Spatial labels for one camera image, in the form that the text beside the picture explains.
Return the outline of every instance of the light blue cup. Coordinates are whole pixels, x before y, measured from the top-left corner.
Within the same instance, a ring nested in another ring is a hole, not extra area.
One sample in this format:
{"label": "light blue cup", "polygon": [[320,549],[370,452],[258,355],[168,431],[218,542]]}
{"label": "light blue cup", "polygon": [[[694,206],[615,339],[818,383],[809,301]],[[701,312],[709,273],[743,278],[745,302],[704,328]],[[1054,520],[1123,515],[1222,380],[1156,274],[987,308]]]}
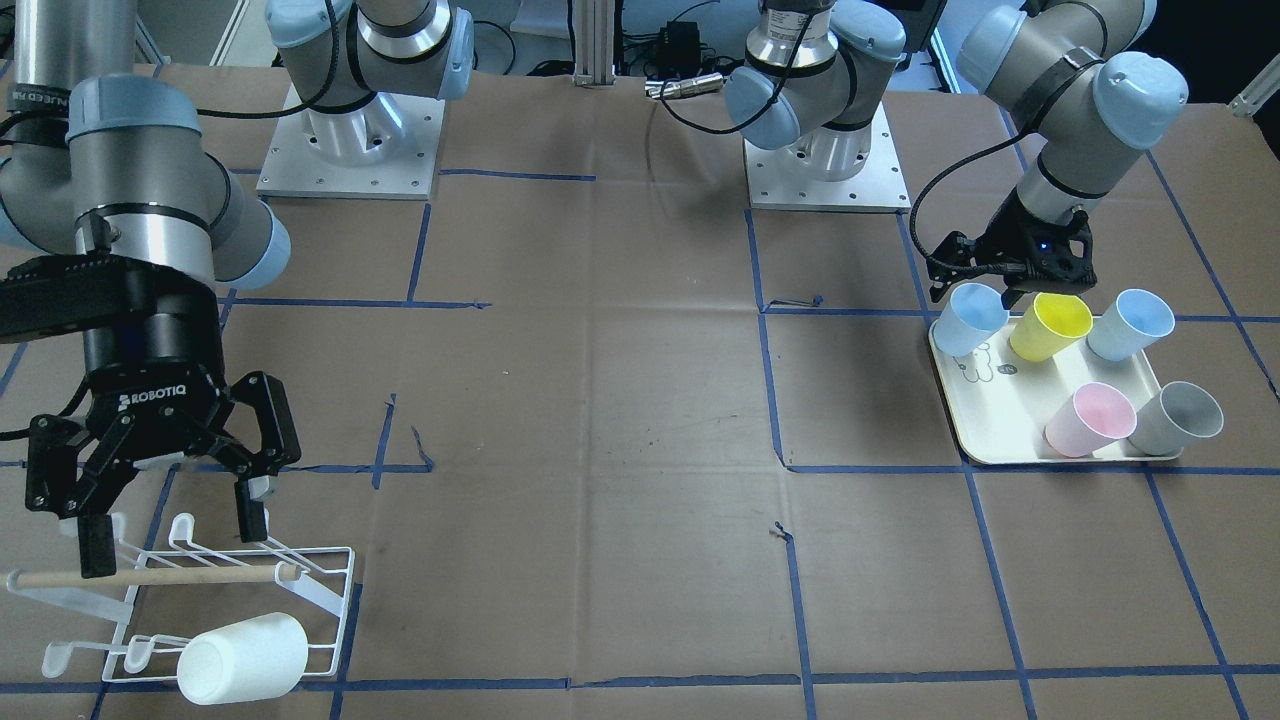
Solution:
{"label": "light blue cup", "polygon": [[933,345],[952,357],[969,355],[1009,323],[1000,292],[982,283],[964,283],[951,291],[942,316],[933,324]]}
{"label": "light blue cup", "polygon": [[1098,357],[1120,361],[1174,332],[1174,311],[1155,293],[1130,288],[1116,296],[1087,342]]}

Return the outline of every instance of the white tray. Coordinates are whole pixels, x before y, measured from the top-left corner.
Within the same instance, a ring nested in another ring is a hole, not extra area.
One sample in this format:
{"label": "white tray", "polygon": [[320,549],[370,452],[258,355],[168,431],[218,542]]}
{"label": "white tray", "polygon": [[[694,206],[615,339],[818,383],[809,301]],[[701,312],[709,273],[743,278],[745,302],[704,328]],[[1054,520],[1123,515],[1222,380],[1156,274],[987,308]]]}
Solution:
{"label": "white tray", "polygon": [[960,447],[984,465],[1134,462],[1172,460],[1178,455],[1146,455],[1129,441],[1114,442],[1084,457],[1064,457],[1044,439],[1044,424],[1078,387],[1107,383],[1140,410],[1160,391],[1144,352],[1111,363],[1076,342],[1043,363],[1028,363],[1009,347],[1014,318],[970,355],[952,357],[933,345],[929,350],[942,383]]}

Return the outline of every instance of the gray floor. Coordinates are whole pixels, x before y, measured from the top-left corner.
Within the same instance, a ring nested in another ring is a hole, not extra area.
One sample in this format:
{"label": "gray floor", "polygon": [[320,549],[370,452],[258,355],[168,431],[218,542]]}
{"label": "gray floor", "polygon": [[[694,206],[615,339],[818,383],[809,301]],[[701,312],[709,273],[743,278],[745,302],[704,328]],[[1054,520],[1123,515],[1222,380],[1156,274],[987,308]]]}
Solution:
{"label": "gray floor", "polygon": [[[202,106],[287,87],[160,77]],[[716,97],[682,108],[727,122]],[[1009,137],[983,97],[886,110],[913,197]],[[1226,430],[1172,462],[1073,468],[956,445],[905,218],[749,210],[741,141],[673,123],[637,81],[480,76],[445,123],[430,204],[273,200],[293,261],[223,304],[229,375],[285,382],[310,468],[283,474],[275,534],[361,559],[338,678],[218,708],[102,685],[90,655],[49,683],[45,643],[105,629],[4,594],[0,715],[1280,716],[1280,165],[1248,122],[1188,108],[1094,214],[1085,296],[1169,300],[1151,363],[1217,396]],[[205,147],[251,187],[271,127],[209,120]],[[1033,151],[941,186],[924,241],[978,232]],[[79,363],[74,338],[0,348],[0,425]],[[69,566],[22,509],[23,448],[0,454],[0,560]],[[120,507],[138,541],[191,511],[234,544],[230,479],[202,466]],[[137,623],[261,611],[156,591]]]}

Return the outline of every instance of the plastic cup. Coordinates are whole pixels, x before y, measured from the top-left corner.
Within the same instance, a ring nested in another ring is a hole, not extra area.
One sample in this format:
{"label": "plastic cup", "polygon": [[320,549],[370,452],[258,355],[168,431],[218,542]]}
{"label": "plastic cup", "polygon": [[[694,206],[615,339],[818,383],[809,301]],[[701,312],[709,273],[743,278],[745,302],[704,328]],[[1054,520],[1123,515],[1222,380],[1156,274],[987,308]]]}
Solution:
{"label": "plastic cup", "polygon": [[1142,406],[1129,442],[1147,455],[1176,455],[1222,432],[1222,406],[1212,395],[1194,383],[1175,380]]}
{"label": "plastic cup", "polygon": [[1000,332],[1009,322],[1009,310],[1000,292],[982,283],[964,283],[951,291],[942,316],[933,323],[933,345],[952,357],[969,355]]}
{"label": "plastic cup", "polygon": [[1120,361],[1174,332],[1174,311],[1160,296],[1129,288],[1093,323],[1085,342],[1103,360]]}
{"label": "plastic cup", "polygon": [[178,656],[178,689],[196,705],[280,697],[302,679],[307,633],[271,612],[201,633]]}
{"label": "plastic cup", "polygon": [[1044,425],[1044,439],[1066,457],[1083,457],[1129,437],[1137,421],[1123,392],[1106,383],[1085,383]]}
{"label": "plastic cup", "polygon": [[1073,342],[1089,334],[1093,314],[1083,300],[1074,295],[1042,292],[1032,301],[1032,309],[1009,333],[1009,345],[1023,360],[1043,363]]}

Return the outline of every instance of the wooden dowel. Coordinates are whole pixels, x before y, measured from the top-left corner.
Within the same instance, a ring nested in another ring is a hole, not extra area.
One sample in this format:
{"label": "wooden dowel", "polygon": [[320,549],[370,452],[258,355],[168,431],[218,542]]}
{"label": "wooden dowel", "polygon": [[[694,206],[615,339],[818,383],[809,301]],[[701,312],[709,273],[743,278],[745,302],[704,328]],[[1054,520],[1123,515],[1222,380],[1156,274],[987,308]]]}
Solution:
{"label": "wooden dowel", "polygon": [[[297,580],[302,569],[285,564],[280,569],[282,580]],[[202,585],[216,583],[271,583],[275,565],[219,566],[219,568],[152,568],[148,570],[116,570],[106,578],[81,578],[79,573],[18,573],[14,589],[35,588],[119,588],[128,585]]]}

